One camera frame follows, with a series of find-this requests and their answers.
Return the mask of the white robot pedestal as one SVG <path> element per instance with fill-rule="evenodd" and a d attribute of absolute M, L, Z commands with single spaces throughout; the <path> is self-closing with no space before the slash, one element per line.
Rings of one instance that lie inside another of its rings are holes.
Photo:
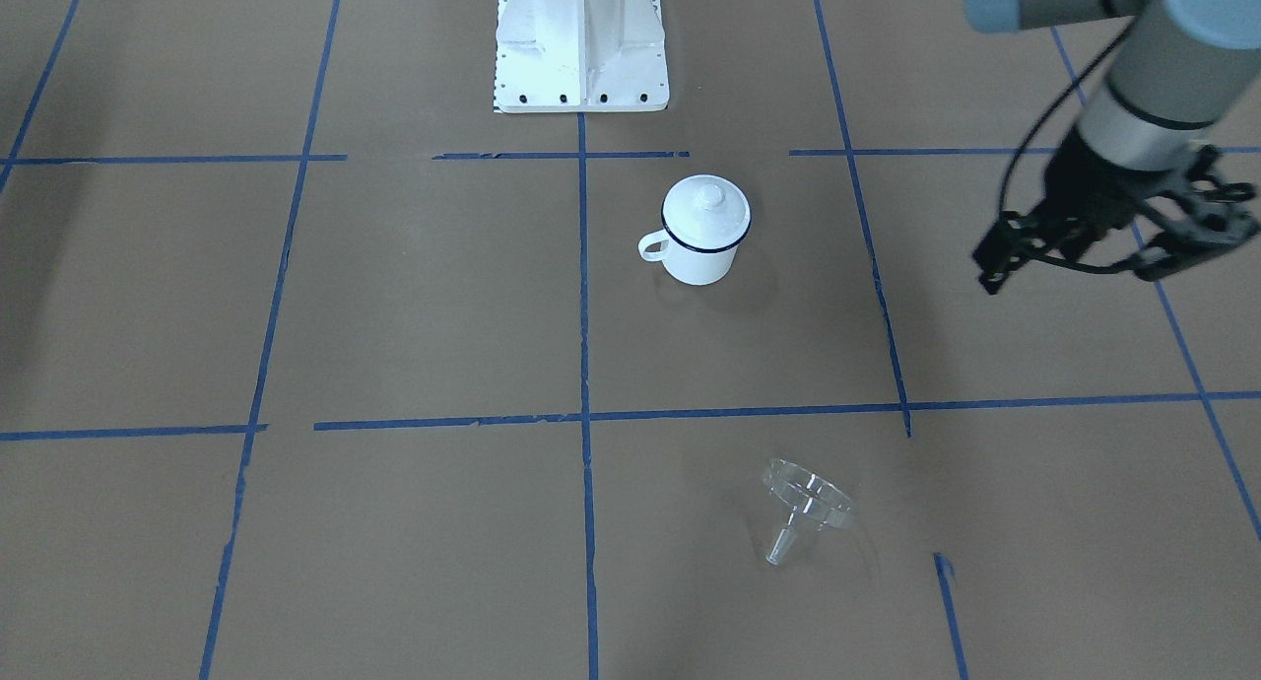
<path fill-rule="evenodd" d="M 662 0 L 497 0 L 499 114 L 662 111 Z"/>

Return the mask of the white ceramic lid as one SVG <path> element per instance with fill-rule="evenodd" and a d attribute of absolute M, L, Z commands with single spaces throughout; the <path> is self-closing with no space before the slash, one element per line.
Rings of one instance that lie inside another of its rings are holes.
<path fill-rule="evenodd" d="M 752 230 L 752 201 L 728 178 L 686 177 L 666 192 L 661 221 L 683 249 L 719 254 Z"/>

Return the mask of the white enamel mug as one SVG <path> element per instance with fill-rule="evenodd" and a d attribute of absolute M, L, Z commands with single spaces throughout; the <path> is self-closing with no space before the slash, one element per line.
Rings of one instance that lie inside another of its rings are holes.
<path fill-rule="evenodd" d="M 658 262 L 678 283 L 707 286 L 724 279 L 733 266 L 736 250 L 752 227 L 730 233 L 701 231 L 699 236 L 668 225 L 644 235 L 636 243 L 636 252 L 644 262 Z"/>

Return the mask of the clear plastic funnel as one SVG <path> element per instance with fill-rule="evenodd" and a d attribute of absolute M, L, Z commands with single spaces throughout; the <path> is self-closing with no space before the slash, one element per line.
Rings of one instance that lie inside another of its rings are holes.
<path fill-rule="evenodd" d="M 784 522 L 765 553 L 770 566 L 789 561 L 793 548 L 810 532 L 847 530 L 857 521 L 855 501 L 806 466 L 770 458 L 765 462 L 762 482 L 770 498 L 786 508 Z"/>

